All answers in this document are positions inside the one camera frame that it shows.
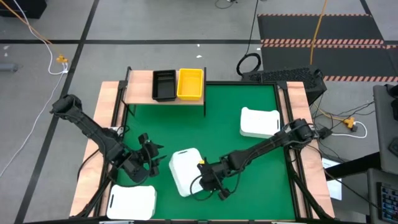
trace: green tabletop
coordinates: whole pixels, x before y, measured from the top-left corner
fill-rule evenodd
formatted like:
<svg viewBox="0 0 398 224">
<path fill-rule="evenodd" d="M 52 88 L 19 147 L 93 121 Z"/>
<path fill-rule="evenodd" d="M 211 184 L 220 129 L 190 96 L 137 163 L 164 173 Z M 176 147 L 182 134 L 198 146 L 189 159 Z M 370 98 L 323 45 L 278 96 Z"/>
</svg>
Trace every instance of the green tabletop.
<svg viewBox="0 0 398 224">
<path fill-rule="evenodd" d="M 157 191 L 156 219 L 253 219 L 293 220 L 294 210 L 282 149 L 257 158 L 242 173 L 239 188 L 225 201 L 216 194 L 204 202 L 181 197 L 169 169 L 173 152 L 195 147 L 209 162 L 236 149 L 246 149 L 261 139 L 240 135 L 242 107 L 252 110 L 276 110 L 272 85 L 207 85 L 206 116 L 202 106 L 137 105 L 136 116 L 127 116 L 130 131 L 124 143 L 139 149 L 137 137 L 148 133 L 151 140 L 165 146 L 160 155 L 167 155 L 159 166 L 160 174 L 148 178 L 144 185 Z M 118 183 L 133 184 L 120 171 Z M 224 186 L 234 188 L 236 177 L 224 180 Z M 197 197 L 206 197 L 200 192 Z"/>
</svg>

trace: white container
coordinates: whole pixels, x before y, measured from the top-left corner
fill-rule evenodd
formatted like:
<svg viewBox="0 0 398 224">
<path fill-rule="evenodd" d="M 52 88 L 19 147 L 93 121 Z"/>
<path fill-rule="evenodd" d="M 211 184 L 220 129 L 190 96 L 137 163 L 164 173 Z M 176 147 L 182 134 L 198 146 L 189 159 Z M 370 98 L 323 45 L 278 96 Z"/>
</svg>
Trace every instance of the white container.
<svg viewBox="0 0 398 224">
<path fill-rule="evenodd" d="M 156 190 L 153 186 L 114 185 L 109 195 L 106 216 L 120 220 L 150 220 L 155 214 Z"/>
<path fill-rule="evenodd" d="M 280 131 L 280 115 L 274 111 L 250 110 L 242 108 L 241 129 L 243 136 L 255 138 L 270 138 Z"/>
<path fill-rule="evenodd" d="M 202 160 L 198 149 L 190 148 L 173 153 L 169 162 L 170 170 L 174 178 L 175 185 L 181 196 L 187 197 L 191 195 L 190 186 L 192 181 L 200 176 L 198 168 L 199 162 Z M 201 177 L 192 185 L 192 193 L 195 194 L 202 189 L 199 184 Z"/>
</svg>

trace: white lid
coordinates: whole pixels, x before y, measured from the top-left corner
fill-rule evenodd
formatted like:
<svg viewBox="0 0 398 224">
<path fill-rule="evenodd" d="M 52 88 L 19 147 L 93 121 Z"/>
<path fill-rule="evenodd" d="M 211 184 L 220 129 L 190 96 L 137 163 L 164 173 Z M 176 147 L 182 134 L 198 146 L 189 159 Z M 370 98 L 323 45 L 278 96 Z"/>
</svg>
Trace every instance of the white lid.
<svg viewBox="0 0 398 224">
<path fill-rule="evenodd" d="M 241 129 L 243 136 L 269 138 L 280 131 L 280 115 L 274 111 L 250 110 L 242 108 Z"/>
<path fill-rule="evenodd" d="M 156 190 L 153 186 L 114 185 L 109 195 L 106 216 L 111 219 L 149 220 L 155 213 Z"/>
</svg>

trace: yellow container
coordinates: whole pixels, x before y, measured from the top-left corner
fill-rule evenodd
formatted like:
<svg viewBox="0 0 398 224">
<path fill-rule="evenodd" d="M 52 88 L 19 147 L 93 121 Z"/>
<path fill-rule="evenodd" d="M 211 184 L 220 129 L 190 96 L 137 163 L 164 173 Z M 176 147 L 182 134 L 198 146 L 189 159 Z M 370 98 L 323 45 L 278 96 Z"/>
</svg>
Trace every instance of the yellow container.
<svg viewBox="0 0 398 224">
<path fill-rule="evenodd" d="M 203 70 L 181 68 L 178 75 L 177 97 L 181 100 L 200 100 L 203 93 Z"/>
</svg>

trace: yellow connector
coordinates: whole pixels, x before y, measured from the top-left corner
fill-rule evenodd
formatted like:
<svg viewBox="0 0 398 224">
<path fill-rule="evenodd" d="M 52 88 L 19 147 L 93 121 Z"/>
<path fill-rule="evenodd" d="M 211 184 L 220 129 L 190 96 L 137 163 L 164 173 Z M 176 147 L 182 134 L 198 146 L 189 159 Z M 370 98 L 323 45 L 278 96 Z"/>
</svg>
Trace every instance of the yellow connector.
<svg viewBox="0 0 398 224">
<path fill-rule="evenodd" d="M 354 118 L 353 117 L 350 117 L 350 118 L 348 118 L 348 119 L 344 119 L 344 121 L 343 121 L 344 123 L 345 123 L 345 125 L 347 126 L 347 128 L 353 128 L 353 126 L 354 126 Z"/>
<path fill-rule="evenodd" d="M 57 62 L 58 62 L 58 63 L 68 63 L 68 59 L 65 58 L 62 54 L 60 54 L 60 55 L 57 57 Z"/>
</svg>

